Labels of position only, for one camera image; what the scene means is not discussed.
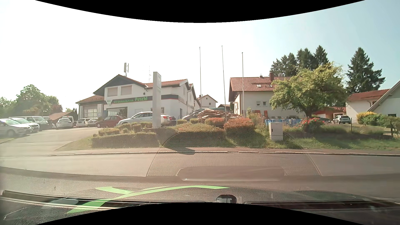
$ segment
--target parked car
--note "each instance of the parked car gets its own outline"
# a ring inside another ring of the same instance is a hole
[[[73,128],[74,124],[72,121],[68,118],[61,118],[58,120],[56,123],[56,129],[59,130],[61,128]]]
[[[89,118],[80,118],[76,122],[76,127],[88,127],[89,126]]]
[[[0,119],[0,135],[15,137],[16,135],[26,135],[31,132],[31,127],[20,124],[12,119]]]
[[[29,122],[29,121],[27,121],[26,119],[23,119],[23,118],[10,118],[10,119],[12,119],[14,121],[17,121],[20,124],[29,125],[30,128],[31,128],[31,132],[35,132],[36,133],[36,132],[38,132],[40,130],[40,125],[37,124],[37,123]]]
[[[204,108],[198,109],[198,110],[192,112],[191,114],[189,114],[189,115],[187,115],[187,116],[185,116],[185,117],[182,117],[182,119],[183,119],[183,120],[187,120],[187,121],[189,121],[189,120],[192,119],[192,118],[196,118],[196,119],[197,119],[197,115],[198,115],[200,112],[204,111],[204,110],[205,110]]]
[[[101,127],[115,127],[115,125],[118,124],[120,120],[126,119],[124,116],[108,116],[104,118],[102,121],[97,121],[96,122],[96,127],[101,128]]]
[[[39,124],[39,130],[44,131],[50,129],[49,123],[41,116],[21,116],[21,117],[10,117],[10,118],[22,118],[26,119],[29,122]]]
[[[91,119],[88,121],[88,127],[95,127],[95,126],[96,126],[97,119],[98,119],[98,118],[91,118]]]
[[[333,118],[333,123],[337,123],[337,124],[348,123],[348,124],[350,124],[351,123],[351,119],[350,119],[349,116],[336,116],[335,118]]]
[[[132,116],[129,119],[124,119],[119,121],[116,126],[125,124],[125,123],[133,123],[133,122],[137,122],[137,123],[141,123],[141,122],[152,122],[153,120],[153,112],[140,112],[137,113],[136,115]],[[165,115],[163,113],[161,113],[160,115],[160,120],[161,120],[161,126],[166,126],[167,124],[169,124],[170,121],[170,117],[168,115]]]

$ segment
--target antenna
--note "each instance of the antenna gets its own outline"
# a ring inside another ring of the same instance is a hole
[[[126,63],[124,63],[124,73],[125,73],[125,76],[127,76],[127,75],[126,75],[127,72],[129,72],[129,63],[128,63],[128,65],[127,65]]]

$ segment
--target road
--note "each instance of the road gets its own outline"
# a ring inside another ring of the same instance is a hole
[[[94,127],[40,131],[0,144],[0,157],[51,155],[61,146],[97,132]]]

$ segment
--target windshield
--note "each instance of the windshield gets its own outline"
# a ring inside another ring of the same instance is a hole
[[[27,121],[26,119],[14,119],[14,121],[17,121],[18,123],[31,123],[29,121]]]
[[[19,125],[20,124],[17,121],[14,121],[14,120],[1,120],[1,121],[5,122],[8,125]]]

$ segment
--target silver car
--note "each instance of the silver car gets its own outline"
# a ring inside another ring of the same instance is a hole
[[[165,114],[160,115],[161,125],[164,126],[169,123],[170,117]],[[118,122],[116,126],[122,125],[124,123],[141,123],[141,122],[152,122],[153,121],[153,112],[140,112],[132,116],[128,119],[123,119]]]
[[[351,123],[351,119],[349,116],[336,116],[335,118],[333,118],[333,123],[337,123],[337,124],[345,124]]]

